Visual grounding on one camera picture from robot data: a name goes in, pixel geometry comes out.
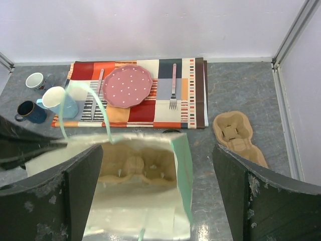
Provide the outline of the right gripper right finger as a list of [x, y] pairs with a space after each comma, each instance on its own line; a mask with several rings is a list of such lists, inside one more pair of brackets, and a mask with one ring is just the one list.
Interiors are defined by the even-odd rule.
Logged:
[[212, 159], [233, 240], [320, 240], [320, 186], [259, 166], [220, 144]]

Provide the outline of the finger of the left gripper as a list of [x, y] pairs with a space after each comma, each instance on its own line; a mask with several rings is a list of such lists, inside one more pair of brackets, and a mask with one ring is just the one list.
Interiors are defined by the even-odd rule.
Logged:
[[65, 148], [56, 138], [30, 131], [1, 116], [1, 170], [7, 171], [24, 165], [49, 151]]

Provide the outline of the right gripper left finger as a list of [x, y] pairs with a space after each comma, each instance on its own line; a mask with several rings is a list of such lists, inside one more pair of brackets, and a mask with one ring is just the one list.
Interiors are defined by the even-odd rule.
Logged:
[[1, 240], [82, 240], [103, 149], [1, 187]]

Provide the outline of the green paper gift bag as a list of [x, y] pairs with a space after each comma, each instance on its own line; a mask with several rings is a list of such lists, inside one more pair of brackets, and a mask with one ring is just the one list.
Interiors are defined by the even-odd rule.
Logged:
[[126, 144], [173, 152], [177, 184], [145, 184], [138, 178], [122, 184], [99, 183], [87, 218], [84, 236], [108, 233], [138, 240], [188, 240], [193, 225], [193, 165], [185, 133], [117, 133], [64, 136], [63, 149], [42, 154], [26, 165], [28, 176], [62, 164], [83, 151], [102, 144]]

